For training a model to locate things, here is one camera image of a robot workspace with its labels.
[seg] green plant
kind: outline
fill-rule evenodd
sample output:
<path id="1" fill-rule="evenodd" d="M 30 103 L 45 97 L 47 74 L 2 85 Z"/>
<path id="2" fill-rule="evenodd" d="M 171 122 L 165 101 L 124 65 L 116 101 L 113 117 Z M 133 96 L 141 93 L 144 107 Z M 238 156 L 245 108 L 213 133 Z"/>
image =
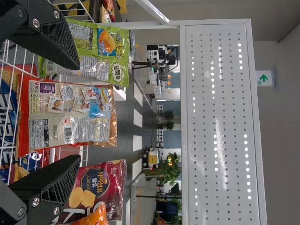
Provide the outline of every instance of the green plant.
<path id="1" fill-rule="evenodd" d="M 182 204 L 180 201 L 178 201 L 178 199 L 172 199 L 171 202 L 176 203 L 177 204 L 177 211 L 182 210 Z"/>
<path id="2" fill-rule="evenodd" d="M 167 120 L 171 120 L 174 118 L 173 110 L 167 110 L 160 114 L 161 116 L 164 116 Z"/>
<path id="3" fill-rule="evenodd" d="M 182 216 L 174 216 L 172 218 L 170 225 L 181 225 L 182 224 Z"/>
<path id="4" fill-rule="evenodd" d="M 169 157 L 171 157 L 172 165 L 169 165 L 168 161 L 164 161 L 159 164 L 158 169 L 160 174 L 163 175 L 160 178 L 162 184 L 166 184 L 168 181 L 170 181 L 170 185 L 173 186 L 181 173 L 181 167 L 178 165 L 180 156 L 178 156 L 176 153 L 169 153 L 167 159 Z"/>
<path id="5" fill-rule="evenodd" d="M 165 125 L 164 125 L 163 123 L 157 123 L 157 124 L 156 124 L 156 128 L 157 128 L 157 129 L 164 129 L 164 126 L 165 126 Z"/>
<path id="6" fill-rule="evenodd" d="M 167 130 L 173 130 L 175 125 L 173 121 L 167 121 L 166 123 L 164 123 L 164 126 Z"/>

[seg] orange snack bag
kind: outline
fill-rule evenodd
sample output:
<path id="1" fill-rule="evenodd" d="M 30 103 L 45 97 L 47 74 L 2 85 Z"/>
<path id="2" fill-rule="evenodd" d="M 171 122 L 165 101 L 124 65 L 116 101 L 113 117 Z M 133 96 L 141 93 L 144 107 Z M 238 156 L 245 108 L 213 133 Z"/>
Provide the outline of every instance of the orange snack bag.
<path id="1" fill-rule="evenodd" d="M 108 225 L 105 203 L 102 202 L 95 212 L 72 223 L 72 225 Z"/>

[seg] white metal panel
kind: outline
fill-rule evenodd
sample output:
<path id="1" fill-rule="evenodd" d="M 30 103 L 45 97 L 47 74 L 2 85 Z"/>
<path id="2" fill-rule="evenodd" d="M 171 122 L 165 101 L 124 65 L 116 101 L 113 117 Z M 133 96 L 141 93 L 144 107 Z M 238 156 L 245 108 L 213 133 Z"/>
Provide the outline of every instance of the white metal panel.
<path id="1" fill-rule="evenodd" d="M 185 224 L 260 224 L 256 170 L 263 170 L 255 164 L 261 149 L 249 41 L 245 24 L 180 27 Z"/>

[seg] snack bag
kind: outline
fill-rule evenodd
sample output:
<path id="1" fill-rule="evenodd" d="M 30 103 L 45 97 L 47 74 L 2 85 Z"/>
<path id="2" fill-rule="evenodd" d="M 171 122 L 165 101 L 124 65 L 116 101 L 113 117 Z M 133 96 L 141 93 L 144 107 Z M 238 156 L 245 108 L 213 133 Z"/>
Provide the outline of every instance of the snack bag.
<path id="1" fill-rule="evenodd" d="M 29 173 L 35 171 L 35 167 L 37 167 L 37 169 L 39 169 L 39 168 L 49 165 L 50 150 L 45 150 L 44 155 L 43 155 L 43 151 L 33 152 L 33 153 L 29 153 L 29 156 L 27 154 L 21 158 L 16 158 L 15 151 L 13 151 L 11 171 L 9 174 L 9 166 L 10 166 L 10 159 L 11 159 L 10 157 L 11 157 L 11 149 L 3 152 L 0 176 L 2 177 L 2 181 L 5 184 L 8 183 L 8 176 L 10 176 L 9 184 L 11 184 L 13 182 L 16 182 L 20 178 L 27 176 Z"/>
<path id="2" fill-rule="evenodd" d="M 109 17 L 108 11 L 102 5 L 100 7 L 100 22 L 101 23 L 111 23 L 111 18 Z"/>
<path id="3" fill-rule="evenodd" d="M 86 217 L 95 212 L 102 202 L 106 204 L 109 221 L 122 220 L 126 175 L 125 160 L 80 167 L 69 201 L 58 221 L 70 223 Z"/>
<path id="4" fill-rule="evenodd" d="M 19 77 L 18 90 L 21 85 Z M 25 76 L 17 155 L 71 144 L 116 146 L 112 85 L 91 87 Z"/>
<path id="5" fill-rule="evenodd" d="M 128 87 L 129 31 L 71 19 L 67 22 L 79 55 L 80 70 L 69 70 L 51 61 L 41 60 L 40 77 L 74 75 Z"/>
<path id="6" fill-rule="evenodd" d="M 114 16 L 113 0 L 104 0 L 104 5 L 105 5 L 106 10 L 109 13 L 109 16 L 110 16 L 112 22 L 116 22 L 116 19 Z"/>
<path id="7" fill-rule="evenodd" d="M 23 64 L 16 64 L 15 66 L 17 68 L 23 69 Z M 14 140 L 14 134 L 16 135 L 15 128 L 17 128 L 16 127 L 16 122 L 17 122 L 16 115 L 17 115 L 17 108 L 18 108 L 17 76 L 22 74 L 22 72 L 17 68 L 14 69 L 12 90 L 9 99 L 9 90 L 10 90 L 13 68 L 9 65 L 4 65 L 2 68 L 0 64 L 0 72 L 2 71 L 2 77 L 1 77 L 2 80 L 0 86 L 0 115 L 1 115 L 0 141 L 1 144 L 3 143 L 3 147 L 15 146 L 15 142 L 16 142 L 16 138 Z M 33 65 L 33 67 L 31 67 L 31 64 L 24 65 L 24 71 L 28 73 L 31 72 L 31 68 L 32 68 L 33 75 L 37 75 L 37 69 L 35 65 Z M 5 127 L 7 109 L 8 109 L 7 124 Z M 44 158 L 45 160 L 44 166 L 49 163 L 48 159 Z M 35 167 L 35 155 L 30 155 L 29 159 L 27 156 L 24 158 L 17 158 L 15 155 L 15 148 L 13 149 L 4 148 L 2 151 L 1 168 L 0 168 L 0 177 L 2 178 L 2 181 L 5 184 L 8 183 L 10 161 L 12 166 L 11 170 L 14 169 L 15 165 L 20 165 L 21 167 L 27 170 L 28 160 L 30 161 L 28 167 L 30 172 L 32 171 L 32 169 L 34 170 Z M 37 159 L 37 168 L 40 168 L 42 166 L 41 162 L 42 159 L 41 156 L 39 156 Z M 9 179 L 9 183 L 12 183 L 13 181 L 14 181 L 14 177 L 12 179 Z"/>
<path id="8" fill-rule="evenodd" d="M 72 223 L 71 225 L 108 225 L 105 203 L 100 202 L 100 205 L 96 211 L 89 214 L 87 217 Z"/>

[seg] green exit sign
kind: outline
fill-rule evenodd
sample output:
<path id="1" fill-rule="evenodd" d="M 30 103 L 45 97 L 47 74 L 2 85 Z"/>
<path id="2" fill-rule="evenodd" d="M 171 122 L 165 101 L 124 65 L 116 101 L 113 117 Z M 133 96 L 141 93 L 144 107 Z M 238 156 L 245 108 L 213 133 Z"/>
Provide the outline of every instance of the green exit sign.
<path id="1" fill-rule="evenodd" d="M 274 74 L 272 70 L 257 70 L 256 71 L 258 87 L 274 87 Z"/>

